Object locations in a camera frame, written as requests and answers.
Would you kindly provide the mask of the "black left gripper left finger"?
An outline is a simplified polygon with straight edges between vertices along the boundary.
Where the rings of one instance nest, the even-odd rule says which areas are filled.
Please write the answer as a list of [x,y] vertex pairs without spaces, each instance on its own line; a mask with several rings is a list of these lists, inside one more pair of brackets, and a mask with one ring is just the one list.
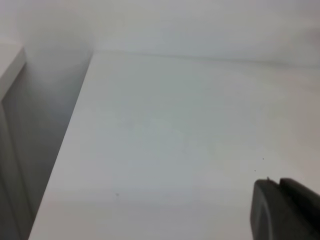
[[254,240],[318,240],[320,200],[290,196],[270,179],[253,186],[250,226]]

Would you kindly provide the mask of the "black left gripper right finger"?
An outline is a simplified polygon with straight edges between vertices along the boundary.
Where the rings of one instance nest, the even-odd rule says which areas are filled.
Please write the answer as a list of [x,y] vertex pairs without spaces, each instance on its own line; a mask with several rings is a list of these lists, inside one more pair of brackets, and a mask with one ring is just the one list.
[[280,187],[290,196],[308,199],[319,200],[320,195],[303,184],[291,178],[281,178],[279,182]]

